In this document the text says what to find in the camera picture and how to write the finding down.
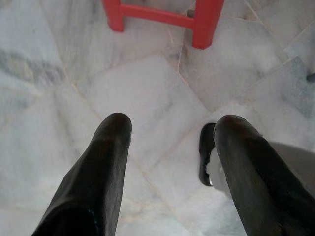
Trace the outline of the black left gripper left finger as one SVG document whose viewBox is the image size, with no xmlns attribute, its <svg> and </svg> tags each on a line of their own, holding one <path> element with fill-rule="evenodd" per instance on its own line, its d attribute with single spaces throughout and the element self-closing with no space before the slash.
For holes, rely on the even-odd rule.
<svg viewBox="0 0 315 236">
<path fill-rule="evenodd" d="M 132 124 L 109 115 L 82 156 L 63 177 L 34 236 L 115 235 Z"/>
</svg>

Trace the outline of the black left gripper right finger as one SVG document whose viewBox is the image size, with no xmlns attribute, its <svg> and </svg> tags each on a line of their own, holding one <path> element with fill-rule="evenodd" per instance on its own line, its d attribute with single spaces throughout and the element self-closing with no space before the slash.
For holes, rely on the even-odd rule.
<svg viewBox="0 0 315 236">
<path fill-rule="evenodd" d="M 314 197 L 250 123 L 223 116 L 214 141 L 247 235 L 314 235 Z"/>
</svg>

